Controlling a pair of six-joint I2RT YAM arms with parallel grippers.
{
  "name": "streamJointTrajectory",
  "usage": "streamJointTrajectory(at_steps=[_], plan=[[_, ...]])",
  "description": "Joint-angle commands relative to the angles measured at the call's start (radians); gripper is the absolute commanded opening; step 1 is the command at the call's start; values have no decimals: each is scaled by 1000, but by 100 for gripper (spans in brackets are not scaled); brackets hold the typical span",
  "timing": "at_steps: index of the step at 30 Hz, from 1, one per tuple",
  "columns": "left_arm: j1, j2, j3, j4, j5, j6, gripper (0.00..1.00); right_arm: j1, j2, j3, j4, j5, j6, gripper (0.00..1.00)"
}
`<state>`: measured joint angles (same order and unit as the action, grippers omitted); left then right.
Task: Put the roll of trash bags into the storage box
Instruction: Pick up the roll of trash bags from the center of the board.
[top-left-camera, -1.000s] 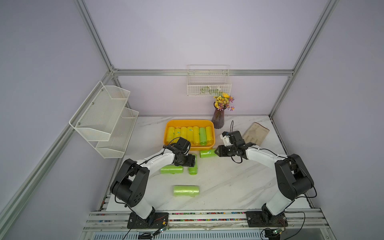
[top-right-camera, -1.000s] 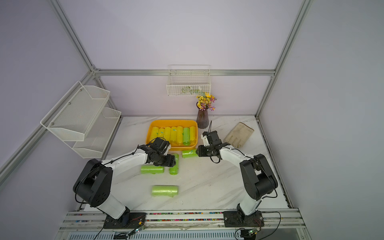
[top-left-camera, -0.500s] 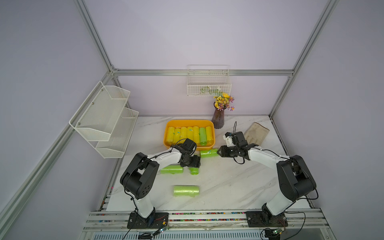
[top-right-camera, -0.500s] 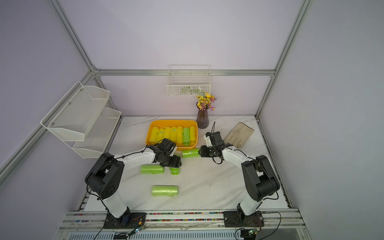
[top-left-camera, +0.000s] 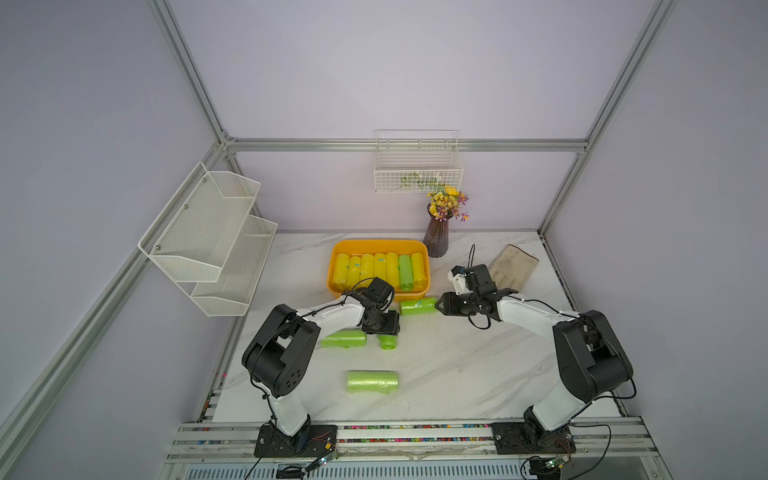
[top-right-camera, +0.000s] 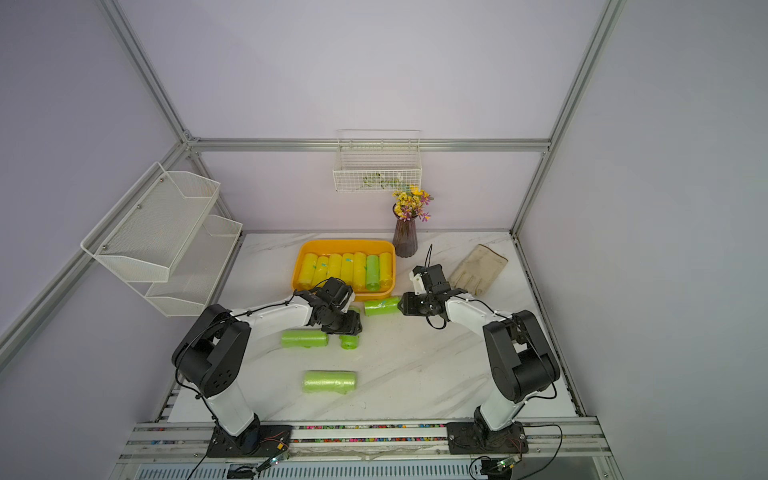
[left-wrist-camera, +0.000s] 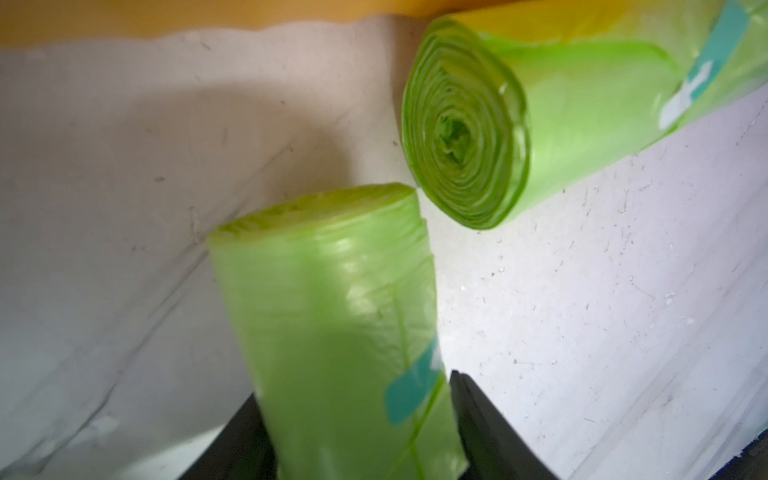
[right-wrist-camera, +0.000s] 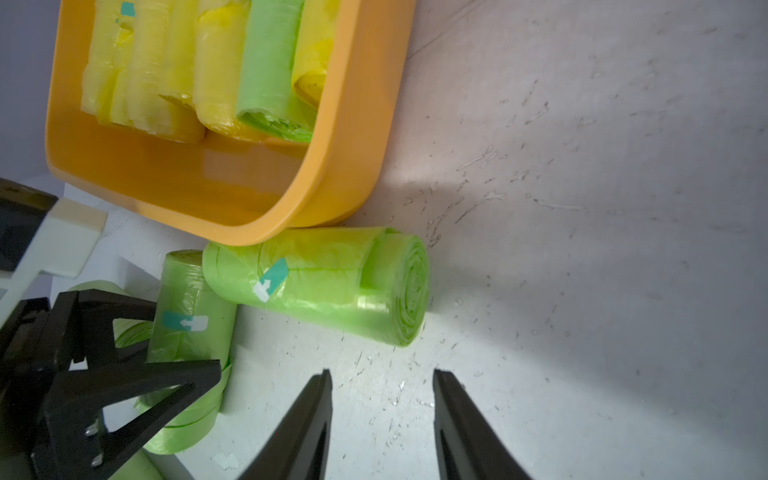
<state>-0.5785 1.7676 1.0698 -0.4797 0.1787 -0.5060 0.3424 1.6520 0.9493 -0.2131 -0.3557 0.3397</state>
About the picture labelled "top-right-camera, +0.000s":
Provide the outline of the yellow trash bag roll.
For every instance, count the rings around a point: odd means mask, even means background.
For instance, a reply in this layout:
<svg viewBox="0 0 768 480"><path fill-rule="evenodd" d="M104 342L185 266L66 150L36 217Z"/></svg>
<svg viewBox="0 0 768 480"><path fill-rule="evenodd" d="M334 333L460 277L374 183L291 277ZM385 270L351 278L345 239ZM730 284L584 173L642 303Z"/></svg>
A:
<svg viewBox="0 0 768 480"><path fill-rule="evenodd" d="M329 278L341 278L343 257L340 254L333 253L329 256L328 261L328 277Z"/></svg>
<svg viewBox="0 0 768 480"><path fill-rule="evenodd" d="M382 290L388 290L393 285L393 257L390 252L379 255L379 284Z"/></svg>
<svg viewBox="0 0 768 480"><path fill-rule="evenodd" d="M315 277L317 260L318 256L313 253L307 253L303 256L297 277L298 290L308 290L314 285L313 279Z"/></svg>
<svg viewBox="0 0 768 480"><path fill-rule="evenodd" d="M329 263L328 256L319 256L315 264L315 270L311 281L311 286L321 284L329 276Z"/></svg>
<svg viewBox="0 0 768 480"><path fill-rule="evenodd" d="M367 280L367 255L363 252L355 252L353 255L353 289L355 292L366 290Z"/></svg>
<svg viewBox="0 0 768 480"><path fill-rule="evenodd" d="M353 285L354 279L354 254L344 253L342 255L340 279L347 285Z"/></svg>

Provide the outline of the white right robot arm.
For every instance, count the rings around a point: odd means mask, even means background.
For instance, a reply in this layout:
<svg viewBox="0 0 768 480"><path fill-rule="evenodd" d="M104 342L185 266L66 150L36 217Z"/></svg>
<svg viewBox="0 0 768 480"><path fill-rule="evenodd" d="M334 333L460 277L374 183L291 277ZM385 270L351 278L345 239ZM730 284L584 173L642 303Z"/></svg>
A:
<svg viewBox="0 0 768 480"><path fill-rule="evenodd" d="M560 365L536 315L529 310L503 312L461 288L452 287L442 266L417 266L409 274L413 289L404 293L398 309L405 316L434 317L467 328L482 338L494 383L475 413L482 433L511 426L527 403L553 400Z"/></svg>

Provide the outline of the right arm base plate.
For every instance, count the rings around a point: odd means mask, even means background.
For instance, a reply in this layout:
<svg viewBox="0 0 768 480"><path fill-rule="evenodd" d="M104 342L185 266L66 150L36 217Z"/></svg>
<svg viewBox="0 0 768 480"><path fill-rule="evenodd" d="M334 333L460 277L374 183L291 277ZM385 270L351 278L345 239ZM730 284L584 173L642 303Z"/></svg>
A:
<svg viewBox="0 0 768 480"><path fill-rule="evenodd" d="M449 452L460 454L526 454L529 452L523 424L492 431L474 422L451 422L446 425Z"/></svg>

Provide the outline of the orange plastic storage box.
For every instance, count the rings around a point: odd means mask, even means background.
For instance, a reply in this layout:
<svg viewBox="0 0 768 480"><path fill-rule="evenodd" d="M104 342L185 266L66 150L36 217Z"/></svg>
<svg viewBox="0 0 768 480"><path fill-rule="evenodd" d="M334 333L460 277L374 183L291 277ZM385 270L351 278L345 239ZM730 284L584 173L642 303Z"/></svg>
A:
<svg viewBox="0 0 768 480"><path fill-rule="evenodd" d="M386 240L377 239L320 239L311 240L304 243L299 249L296 257L296 263L291 279L291 287L294 290L299 288L299 276L303 265L303 258L306 254L315 254L317 256L329 256L330 254L356 253L362 252L366 255L380 255L389 253L392 256L390 276L391 285L378 292L369 292L366 290L355 290L358 301L380 300L389 297L394 290L396 282L396 256L394 245Z"/></svg>

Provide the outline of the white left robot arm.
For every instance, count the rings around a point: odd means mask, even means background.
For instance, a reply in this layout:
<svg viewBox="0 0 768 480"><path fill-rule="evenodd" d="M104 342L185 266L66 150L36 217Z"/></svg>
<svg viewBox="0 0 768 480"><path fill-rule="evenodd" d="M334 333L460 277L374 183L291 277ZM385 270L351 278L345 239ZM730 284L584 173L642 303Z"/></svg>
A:
<svg viewBox="0 0 768 480"><path fill-rule="evenodd" d="M206 307L171 356L180 385L203 400L216 425L241 444L259 442L260 419L238 383L247 349L272 334L317 327L330 335L362 332L360 314L350 309L351 286L338 278L323 280L287 299L236 313L220 304Z"/></svg>

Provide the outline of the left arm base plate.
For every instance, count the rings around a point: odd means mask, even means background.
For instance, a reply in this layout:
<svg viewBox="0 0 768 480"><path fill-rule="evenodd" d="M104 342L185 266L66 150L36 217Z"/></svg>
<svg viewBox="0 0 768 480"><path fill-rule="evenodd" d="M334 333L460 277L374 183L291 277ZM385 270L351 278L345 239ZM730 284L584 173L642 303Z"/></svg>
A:
<svg viewBox="0 0 768 480"><path fill-rule="evenodd" d="M287 424L248 428L232 436L215 427L206 454L209 458L267 458L276 457L289 448L293 427Z"/></svg>

